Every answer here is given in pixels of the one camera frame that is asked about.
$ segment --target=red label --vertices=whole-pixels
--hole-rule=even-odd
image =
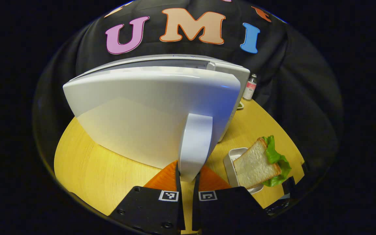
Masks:
[[[256,88],[256,84],[248,82],[247,85],[246,85],[246,87],[254,90]]]

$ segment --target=sandwich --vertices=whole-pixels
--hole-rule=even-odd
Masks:
[[[275,150],[274,136],[260,137],[245,153],[233,161],[239,185],[247,189],[263,183],[273,187],[288,178],[291,167],[284,155]]]

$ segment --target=small bottle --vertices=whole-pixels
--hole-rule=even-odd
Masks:
[[[243,92],[243,98],[245,100],[252,99],[252,95],[255,92],[256,83],[257,83],[256,74],[252,74],[249,80],[247,81],[246,88],[244,89],[244,92]]]

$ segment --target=black cloth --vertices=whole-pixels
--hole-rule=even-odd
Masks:
[[[225,15],[222,23],[224,44],[188,40],[179,28],[182,40],[162,42],[167,8],[185,8],[198,19],[204,12]],[[141,55],[193,54],[206,55],[241,65],[260,78],[253,95],[287,132],[300,150],[308,172],[298,184],[308,190],[322,177],[339,149],[343,135],[343,107],[339,87],[332,70],[317,49],[303,35],[269,12],[268,22],[258,16],[251,4],[240,0],[139,0],[106,18],[99,18],[71,37],[55,54],[40,77],[34,103],[33,122],[40,153],[53,169],[57,143],[73,118],[62,89],[70,79],[111,61]],[[143,39],[134,50],[110,54],[106,49],[105,32],[119,24],[120,43],[132,37],[133,19],[150,16],[145,22]],[[258,53],[240,48],[244,42],[243,23],[260,29]],[[265,125],[256,122],[254,125]]]

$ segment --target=letter i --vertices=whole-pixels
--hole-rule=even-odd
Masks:
[[[248,23],[243,23],[243,26],[246,28],[246,35],[244,37],[243,44],[240,45],[240,48],[245,52],[254,54],[258,53],[258,49],[256,49],[256,42],[258,40],[258,34],[261,31]]]

